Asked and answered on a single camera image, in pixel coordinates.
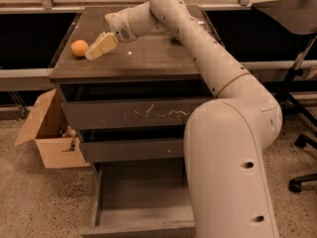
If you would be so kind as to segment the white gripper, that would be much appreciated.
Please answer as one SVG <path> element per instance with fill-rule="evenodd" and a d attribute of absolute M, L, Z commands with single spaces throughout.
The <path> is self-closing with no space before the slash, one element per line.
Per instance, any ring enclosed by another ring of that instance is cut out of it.
<path fill-rule="evenodd" d="M 88 60 L 96 60 L 116 49 L 119 41 L 122 43 L 129 43 L 138 38 L 132 30 L 129 21 L 130 9 L 126 8 L 116 13 L 109 13 L 105 15 L 105 20 L 109 24 L 112 33 L 101 33 L 95 42 L 85 52 L 85 57 Z"/>

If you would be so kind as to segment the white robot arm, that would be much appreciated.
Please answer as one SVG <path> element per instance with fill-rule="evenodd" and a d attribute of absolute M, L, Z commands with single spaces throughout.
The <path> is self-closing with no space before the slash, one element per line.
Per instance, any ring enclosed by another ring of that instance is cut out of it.
<path fill-rule="evenodd" d="M 86 56 L 95 60 L 139 37 L 170 32 L 213 100 L 186 122 L 184 159 L 196 238 L 278 238 L 263 152 L 282 125 L 278 102 L 190 15 L 183 0 L 149 0 L 106 15 Z"/>

